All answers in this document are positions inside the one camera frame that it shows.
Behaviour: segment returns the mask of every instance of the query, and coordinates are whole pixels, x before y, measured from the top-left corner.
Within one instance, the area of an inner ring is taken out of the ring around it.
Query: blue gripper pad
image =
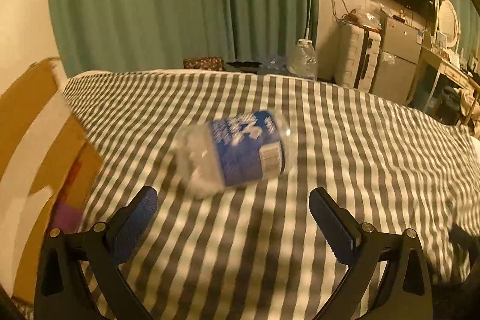
[[[109,221],[107,243],[116,265],[125,263],[135,250],[138,239],[157,211],[158,195],[153,187],[143,186],[132,201],[120,208]]]
[[[337,260],[353,265],[361,241],[356,220],[348,210],[340,208],[322,187],[311,191],[309,205],[311,215]]]

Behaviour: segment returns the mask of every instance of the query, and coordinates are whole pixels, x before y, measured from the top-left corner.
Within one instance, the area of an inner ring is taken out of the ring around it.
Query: blue label
[[[226,186],[276,176],[285,169],[285,155],[277,124],[267,111],[210,124]]]

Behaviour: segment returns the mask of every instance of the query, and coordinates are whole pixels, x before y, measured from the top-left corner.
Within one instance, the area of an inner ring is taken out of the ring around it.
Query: metal screw
[[[106,228],[106,225],[105,223],[96,223],[94,226],[93,226],[93,230],[95,232],[102,232],[104,229]]]
[[[51,237],[51,238],[56,238],[58,235],[60,235],[60,229],[58,229],[58,228],[53,228],[53,229],[50,231],[50,237]]]
[[[371,225],[370,223],[362,223],[361,225],[363,231],[365,232],[368,232],[368,233],[372,233],[374,231],[374,226]]]
[[[417,237],[417,232],[415,232],[412,228],[407,229],[406,234],[412,239],[415,239]]]

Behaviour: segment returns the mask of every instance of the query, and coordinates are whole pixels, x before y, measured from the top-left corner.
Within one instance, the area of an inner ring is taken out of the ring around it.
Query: barcode
[[[264,145],[258,151],[262,163],[262,176],[275,176],[282,169],[280,142]]]

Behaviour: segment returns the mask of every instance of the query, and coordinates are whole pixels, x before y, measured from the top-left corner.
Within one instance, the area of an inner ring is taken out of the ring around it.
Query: large water bottle
[[[288,55],[287,69],[295,75],[308,79],[317,79],[317,54],[311,40],[300,39]]]
[[[259,111],[178,131],[177,167],[196,198],[273,178],[289,169],[290,129],[280,113]]]

